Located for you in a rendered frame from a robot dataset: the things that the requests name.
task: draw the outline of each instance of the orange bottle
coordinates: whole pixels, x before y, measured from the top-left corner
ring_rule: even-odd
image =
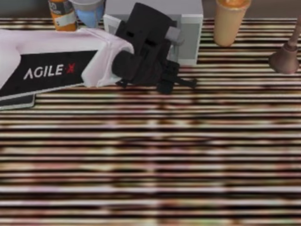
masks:
[[[77,18],[68,0],[48,0],[51,16],[57,31],[73,32],[78,28]]]

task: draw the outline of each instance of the brown bell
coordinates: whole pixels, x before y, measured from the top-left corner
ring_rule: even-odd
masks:
[[[270,67],[277,73],[292,74],[299,69],[298,38],[301,33],[301,16],[298,17],[295,30],[290,40],[285,43],[276,53],[269,57]]]

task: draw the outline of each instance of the light blue container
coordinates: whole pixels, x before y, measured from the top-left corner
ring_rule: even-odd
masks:
[[[79,19],[89,28],[97,28],[104,14],[104,0],[69,0]]]

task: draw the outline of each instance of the striped tablecloth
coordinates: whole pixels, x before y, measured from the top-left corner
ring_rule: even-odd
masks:
[[[205,20],[199,64],[181,69],[197,90],[80,87],[0,112],[0,225],[301,225],[301,77],[267,64],[293,27],[245,20],[218,48]]]

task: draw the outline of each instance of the red x letter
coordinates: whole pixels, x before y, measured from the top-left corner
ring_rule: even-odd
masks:
[[[73,72],[74,72],[74,66],[75,66],[75,63],[73,63],[73,64],[68,64],[67,74],[73,73]]]

